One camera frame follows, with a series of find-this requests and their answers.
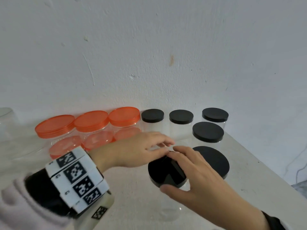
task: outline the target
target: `textured wall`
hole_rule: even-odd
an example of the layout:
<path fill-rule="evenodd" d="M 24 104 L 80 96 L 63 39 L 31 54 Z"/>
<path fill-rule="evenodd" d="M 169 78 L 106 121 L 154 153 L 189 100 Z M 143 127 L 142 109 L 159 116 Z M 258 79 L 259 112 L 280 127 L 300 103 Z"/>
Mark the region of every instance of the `textured wall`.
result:
<path fill-rule="evenodd" d="M 226 130 L 293 184 L 307 162 L 306 6 L 0 0 L 0 106 L 24 123 L 123 105 L 198 118 L 221 107 Z"/>

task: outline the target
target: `brown stain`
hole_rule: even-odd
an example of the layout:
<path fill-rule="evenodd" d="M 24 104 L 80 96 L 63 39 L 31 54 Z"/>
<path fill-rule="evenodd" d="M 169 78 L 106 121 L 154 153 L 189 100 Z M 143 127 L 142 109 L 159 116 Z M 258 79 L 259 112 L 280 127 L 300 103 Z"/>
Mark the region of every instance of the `brown stain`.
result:
<path fill-rule="evenodd" d="M 174 56 L 171 55 L 171 60 L 169 61 L 169 66 L 173 66 L 174 62 L 175 62 Z"/>

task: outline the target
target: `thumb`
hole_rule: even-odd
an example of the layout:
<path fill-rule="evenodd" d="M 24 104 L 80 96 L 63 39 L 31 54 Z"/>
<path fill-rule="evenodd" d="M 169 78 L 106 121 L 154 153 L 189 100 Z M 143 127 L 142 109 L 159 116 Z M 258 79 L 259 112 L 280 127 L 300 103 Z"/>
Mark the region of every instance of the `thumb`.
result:
<path fill-rule="evenodd" d="M 162 185 L 160 191 L 183 205 L 188 201 L 190 195 L 188 191 L 183 191 L 172 185 Z"/>
<path fill-rule="evenodd" d="M 159 148 L 159 149 L 155 149 L 153 151 L 150 151 L 150 161 L 154 161 L 156 159 L 159 159 L 163 156 L 165 156 L 167 153 L 169 152 L 169 148 L 168 147 L 163 147 L 163 148 Z"/>

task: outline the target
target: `red lid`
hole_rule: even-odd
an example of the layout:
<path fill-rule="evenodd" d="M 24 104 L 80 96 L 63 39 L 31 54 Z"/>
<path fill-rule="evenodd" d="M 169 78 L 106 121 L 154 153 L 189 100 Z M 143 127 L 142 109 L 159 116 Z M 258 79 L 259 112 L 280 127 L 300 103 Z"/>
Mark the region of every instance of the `red lid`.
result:
<path fill-rule="evenodd" d="M 74 129 L 74 120 L 75 117 L 73 115 L 54 116 L 39 123 L 35 127 L 35 131 L 40 138 L 54 138 Z"/>
<path fill-rule="evenodd" d="M 75 127 L 80 132 L 92 132 L 104 128 L 108 123 L 108 113 L 102 110 L 95 110 L 77 117 Z"/>
<path fill-rule="evenodd" d="M 131 106 L 121 107 L 109 114 L 110 123 L 116 127 L 128 127 L 140 120 L 139 109 Z"/>
<path fill-rule="evenodd" d="M 78 135 L 61 139 L 49 149 L 50 157 L 52 159 L 56 159 L 60 156 L 63 156 L 74 148 L 81 146 L 81 143 L 82 140 Z"/>
<path fill-rule="evenodd" d="M 107 143 L 111 143 L 113 139 L 113 133 L 110 131 L 101 131 L 90 135 L 83 142 L 84 149 L 90 151 L 91 149 L 101 147 Z"/>
<path fill-rule="evenodd" d="M 121 140 L 121 139 L 130 138 L 134 135 L 139 134 L 140 132 L 141 132 L 141 130 L 137 127 L 120 129 L 118 132 L 116 132 L 114 134 L 114 139 L 115 140 Z"/>

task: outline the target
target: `glossy black lid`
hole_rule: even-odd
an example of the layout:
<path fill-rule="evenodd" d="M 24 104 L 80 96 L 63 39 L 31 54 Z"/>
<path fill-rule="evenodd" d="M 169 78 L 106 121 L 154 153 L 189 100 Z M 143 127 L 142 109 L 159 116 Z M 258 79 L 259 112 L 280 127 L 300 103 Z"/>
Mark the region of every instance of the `glossy black lid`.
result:
<path fill-rule="evenodd" d="M 199 122 L 193 125 L 192 134 L 203 142 L 217 143 L 223 139 L 224 130 L 215 123 Z"/>
<path fill-rule="evenodd" d="M 148 109 L 143 111 L 141 116 L 146 123 L 158 123 L 164 119 L 164 112 L 159 109 Z"/>
<path fill-rule="evenodd" d="M 171 122 L 176 124 L 188 124 L 193 122 L 194 115 L 188 110 L 173 110 L 169 114 Z"/>
<path fill-rule="evenodd" d="M 187 177 L 178 163 L 167 156 L 150 162 L 148 164 L 148 173 L 151 181 L 157 187 L 163 184 L 170 184 L 180 188 L 187 181 Z"/>
<path fill-rule="evenodd" d="M 203 109 L 202 116 L 205 120 L 222 123 L 228 120 L 229 114 L 222 109 L 211 107 Z"/>
<path fill-rule="evenodd" d="M 223 178 L 225 179 L 229 172 L 229 162 L 227 158 L 214 148 L 206 146 L 198 146 L 193 148 L 199 151 L 208 164 Z"/>

